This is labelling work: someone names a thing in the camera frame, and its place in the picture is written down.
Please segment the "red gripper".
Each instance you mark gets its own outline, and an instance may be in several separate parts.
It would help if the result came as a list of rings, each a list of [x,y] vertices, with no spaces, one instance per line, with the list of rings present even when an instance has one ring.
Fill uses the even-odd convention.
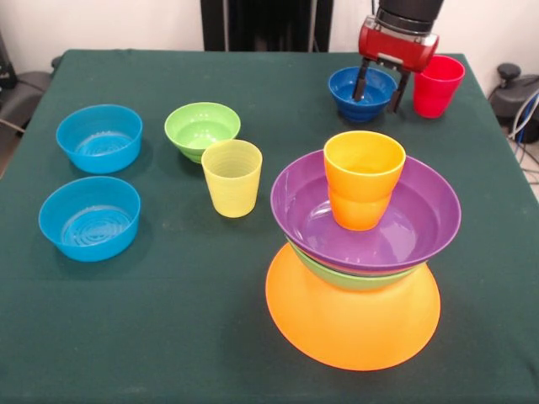
[[[370,60],[389,63],[399,69],[400,80],[393,92],[387,111],[396,113],[408,85],[410,72],[422,72],[430,63],[439,44],[439,36],[398,32],[380,24],[373,16],[366,17],[360,28],[359,53],[362,59],[356,79],[353,99],[360,102],[366,87]]]

